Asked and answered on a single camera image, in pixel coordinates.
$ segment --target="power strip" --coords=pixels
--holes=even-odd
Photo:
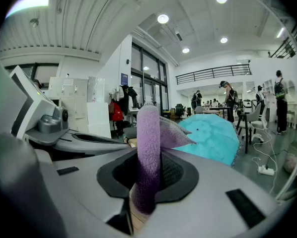
[[[266,169],[266,166],[262,165],[262,167],[258,168],[258,173],[268,175],[268,176],[273,176],[274,175],[274,170],[273,169]]]

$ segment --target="blue sign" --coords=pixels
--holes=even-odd
[[[128,80],[128,75],[121,73],[121,85],[128,85]]]

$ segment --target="black railing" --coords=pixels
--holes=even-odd
[[[210,69],[202,69],[191,73],[176,76],[177,84],[184,84],[193,81],[210,79],[215,77],[251,75],[248,64],[237,64],[215,67]]]
[[[279,48],[271,55],[272,58],[285,58],[289,59],[296,55],[293,43],[287,37]]]

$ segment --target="white cable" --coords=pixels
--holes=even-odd
[[[257,163],[257,165],[258,165],[258,173],[259,173],[259,168],[260,168],[260,166],[259,166],[258,162],[254,161],[253,159],[259,159],[259,161],[261,161],[261,159],[258,158],[258,157],[253,157],[253,158],[251,159],[253,162]]]
[[[254,148],[256,151],[258,151],[258,152],[260,152],[260,153],[262,153],[262,154],[268,156],[268,157],[275,163],[275,165],[276,165],[276,170],[275,170],[275,174],[276,174],[276,175],[275,175],[275,177],[274,177],[274,179],[273,179],[273,186],[272,186],[272,188],[271,188],[271,190],[270,190],[270,192],[269,192],[269,194],[271,194],[271,192],[272,192],[273,189],[274,189],[274,186],[275,186],[275,183],[276,183],[276,179],[277,179],[277,175],[278,175],[277,157],[276,157],[276,155],[275,155],[275,153],[274,153],[274,150],[273,150],[273,147],[272,147],[272,144],[271,144],[272,136],[267,132],[267,128],[265,128],[265,129],[259,129],[259,128],[256,128],[256,129],[257,129],[257,130],[261,130],[261,131],[262,131],[268,138],[269,138],[269,136],[270,136],[270,139],[269,139],[268,141],[263,142],[263,143],[255,143],[255,144],[253,145],[253,148]],[[265,144],[265,143],[268,143],[268,142],[269,142],[270,145],[271,145],[271,149],[272,149],[272,152],[273,152],[275,161],[274,161],[274,159],[272,159],[272,157],[271,157],[270,155],[261,152],[260,150],[256,149],[256,147],[255,147],[256,144]]]

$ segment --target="black pants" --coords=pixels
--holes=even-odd
[[[277,100],[278,132],[287,129],[288,103],[284,100]]]
[[[233,106],[234,106],[234,102],[231,100],[227,100],[227,107],[230,107],[230,109],[227,110],[227,120],[230,122],[234,122],[234,118],[233,118]]]
[[[260,114],[262,115],[263,110],[264,110],[264,107],[265,107],[266,105],[264,104],[264,101],[263,101],[263,100],[260,101],[260,102],[257,102],[257,105],[258,105],[259,103],[261,103]]]
[[[192,109],[195,110],[197,107],[197,102],[196,101],[192,101]]]

